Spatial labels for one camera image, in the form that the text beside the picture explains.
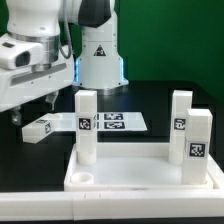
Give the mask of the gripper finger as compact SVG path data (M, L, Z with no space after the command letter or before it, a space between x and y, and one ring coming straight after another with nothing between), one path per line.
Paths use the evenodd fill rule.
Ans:
M21 123L21 113L20 113L20 106L14 107L11 109L11 120L13 124L20 124Z
M46 96L45 101L50 105L51 110L55 109L55 102L58 98L58 95L59 95L59 91L54 91Z

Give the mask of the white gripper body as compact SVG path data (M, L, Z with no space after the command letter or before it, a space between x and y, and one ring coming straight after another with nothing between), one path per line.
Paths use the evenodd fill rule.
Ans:
M16 70L0 68L0 112L58 91L72 84L73 58L59 60L45 71L34 72L31 67Z

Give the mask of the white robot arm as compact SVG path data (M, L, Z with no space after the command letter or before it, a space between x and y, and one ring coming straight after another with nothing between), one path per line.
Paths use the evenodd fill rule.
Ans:
M70 85L109 95L124 88L115 0L6 0L0 37L0 112L21 123L23 104L53 104Z

